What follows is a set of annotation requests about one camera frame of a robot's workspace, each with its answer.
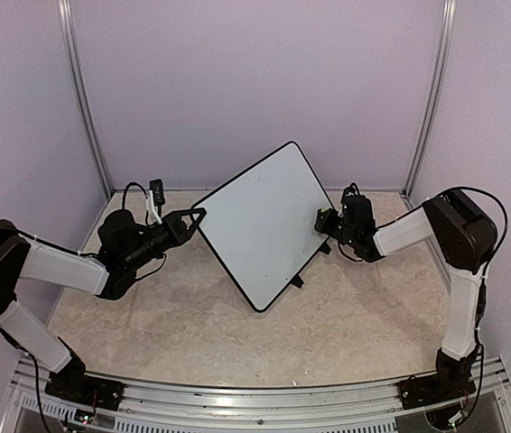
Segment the black framed whiteboard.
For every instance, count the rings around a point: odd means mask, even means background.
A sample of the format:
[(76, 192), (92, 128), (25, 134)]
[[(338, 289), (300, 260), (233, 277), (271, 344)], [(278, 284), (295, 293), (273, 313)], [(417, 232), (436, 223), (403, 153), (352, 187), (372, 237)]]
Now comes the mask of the black framed whiteboard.
[(328, 237), (314, 229), (333, 206), (298, 143), (290, 141), (193, 204), (199, 232), (252, 310), (266, 312)]

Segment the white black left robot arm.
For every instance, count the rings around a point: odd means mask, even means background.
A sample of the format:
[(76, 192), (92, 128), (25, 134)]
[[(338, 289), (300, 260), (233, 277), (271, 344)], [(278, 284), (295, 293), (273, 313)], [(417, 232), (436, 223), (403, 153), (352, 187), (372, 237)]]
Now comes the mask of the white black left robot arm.
[(39, 239), (0, 219), (0, 332), (50, 372), (50, 393), (84, 401), (93, 392), (86, 366), (17, 298), (20, 280), (46, 281), (100, 299), (121, 299), (139, 282), (139, 270), (186, 244), (206, 216), (204, 208), (176, 210), (151, 226), (120, 209), (98, 229), (99, 251), (71, 251)]

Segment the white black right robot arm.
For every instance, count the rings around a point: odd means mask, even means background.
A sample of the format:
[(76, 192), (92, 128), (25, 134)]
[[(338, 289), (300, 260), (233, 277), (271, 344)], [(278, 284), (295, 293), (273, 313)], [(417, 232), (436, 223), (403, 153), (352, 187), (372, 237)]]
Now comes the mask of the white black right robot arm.
[(470, 377), (481, 343), (478, 327), (486, 308), (487, 276), (503, 236), (473, 200), (479, 190), (451, 187), (397, 219), (376, 224), (371, 201), (356, 184), (344, 189), (340, 208), (321, 208), (315, 230), (351, 248), (354, 262), (375, 263), (421, 242), (436, 244), (449, 274), (446, 334), (436, 355), (428, 391), (446, 401)]

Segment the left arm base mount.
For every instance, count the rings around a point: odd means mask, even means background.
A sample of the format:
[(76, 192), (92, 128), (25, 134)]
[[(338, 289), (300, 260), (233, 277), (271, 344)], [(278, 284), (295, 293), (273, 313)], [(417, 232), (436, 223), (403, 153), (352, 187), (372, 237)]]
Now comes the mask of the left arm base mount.
[(118, 411), (125, 386), (118, 381), (85, 374), (78, 376), (51, 373), (45, 392), (65, 401), (89, 406), (92, 409)]

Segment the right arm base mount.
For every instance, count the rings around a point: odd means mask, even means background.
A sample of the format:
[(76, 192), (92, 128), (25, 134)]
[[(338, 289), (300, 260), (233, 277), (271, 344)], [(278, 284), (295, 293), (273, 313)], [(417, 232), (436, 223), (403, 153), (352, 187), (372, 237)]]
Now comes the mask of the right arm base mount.
[(412, 410), (471, 395), (476, 385), (471, 378), (457, 384), (441, 382), (436, 374), (409, 376), (397, 384), (404, 410)]

